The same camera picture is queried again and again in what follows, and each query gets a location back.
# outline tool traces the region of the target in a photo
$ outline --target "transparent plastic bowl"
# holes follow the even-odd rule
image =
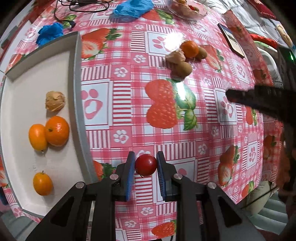
[[[203,19],[207,15],[207,10],[205,9],[205,6],[201,3],[195,2],[193,0],[187,0],[187,6],[183,5],[181,3],[178,3],[175,0],[165,0],[165,3],[168,7],[168,9],[175,15],[191,20],[191,21],[197,21]],[[197,7],[199,9],[199,12],[191,10],[188,5],[192,5],[194,7]]]

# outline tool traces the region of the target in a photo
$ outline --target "crumpled blue plastic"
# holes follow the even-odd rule
[[[152,0],[127,0],[126,2],[119,4],[113,13],[139,18],[152,8]]]
[[[63,25],[60,23],[54,23],[52,25],[45,25],[42,29],[39,30],[39,36],[36,40],[36,43],[41,46],[49,41],[63,36]]]

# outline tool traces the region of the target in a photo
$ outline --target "red tomato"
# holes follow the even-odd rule
[[[157,160],[150,154],[143,154],[136,159],[136,172],[142,177],[151,176],[157,168]]]

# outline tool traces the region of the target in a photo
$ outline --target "orange fruit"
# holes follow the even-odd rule
[[[41,196],[47,196],[52,192],[54,185],[49,175],[44,172],[38,172],[33,178],[33,186],[35,191]]]
[[[186,58],[194,58],[200,50],[198,45],[191,40],[182,43],[180,49],[182,49]]]
[[[47,148],[44,125],[34,124],[30,127],[29,141],[31,143],[31,146],[37,151],[43,151]]]
[[[51,117],[45,125],[46,140],[53,146],[63,146],[69,138],[69,125],[60,116]]]

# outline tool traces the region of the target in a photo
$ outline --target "table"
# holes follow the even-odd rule
[[[125,162],[131,150],[136,156],[155,156],[161,150],[178,173],[199,183],[219,184],[218,176],[227,175],[218,173],[220,157],[233,145],[239,156],[223,190],[238,203],[259,184],[261,173],[264,179],[275,180],[281,123],[258,112],[251,114],[250,120],[247,112],[251,109],[227,101],[225,90],[250,89],[254,83],[272,85],[266,64],[231,11],[222,16],[209,10],[203,20],[189,22],[166,12],[163,0],[153,2],[152,11],[132,21],[114,18],[112,11],[119,2],[112,3],[105,12],[93,14],[73,13],[58,6],[59,18],[77,23],[73,31],[84,35],[101,29],[96,32],[99,54],[89,56],[82,52],[87,59],[83,59],[81,66],[85,125],[98,177],[102,177],[103,168],[112,172]],[[55,3],[33,23],[9,67],[37,48],[38,31],[55,22]],[[90,5],[83,10],[98,8]],[[218,23],[233,31],[246,58],[231,52]],[[164,57],[185,40],[203,46],[209,56],[200,62],[189,61],[193,72],[177,84],[172,80],[173,66]],[[145,89],[151,81],[152,87]],[[164,91],[160,99],[151,96],[159,86]],[[169,101],[176,97],[173,88],[183,93],[176,98],[175,106]],[[161,126],[167,129],[153,127],[158,120],[147,118],[152,105],[161,116],[171,117],[171,122]],[[274,136],[271,140],[275,146],[272,148],[271,142],[266,141],[263,155],[263,141],[268,135]],[[4,191],[16,216],[26,215],[39,222],[18,207],[10,188]],[[156,173],[146,178],[135,175],[131,200],[116,203],[116,237],[137,241],[170,236],[174,234],[175,219],[176,203],[162,201]]]

